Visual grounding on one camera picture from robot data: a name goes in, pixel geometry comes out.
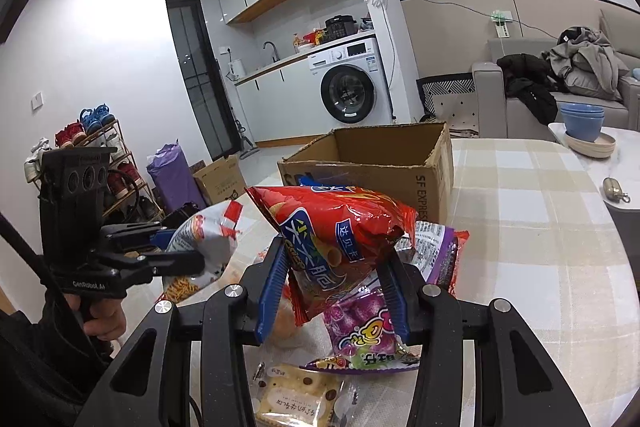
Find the person's left hand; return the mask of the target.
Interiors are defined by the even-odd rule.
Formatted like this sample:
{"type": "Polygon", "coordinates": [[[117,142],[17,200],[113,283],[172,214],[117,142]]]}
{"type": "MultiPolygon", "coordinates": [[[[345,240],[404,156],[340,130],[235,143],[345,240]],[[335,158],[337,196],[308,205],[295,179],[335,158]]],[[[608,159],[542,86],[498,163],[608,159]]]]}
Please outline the person's left hand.
{"type": "Polygon", "coordinates": [[[90,317],[84,319],[82,329],[90,337],[99,340],[117,340],[125,334],[127,320],[120,299],[101,299],[93,303],[90,317]]]}

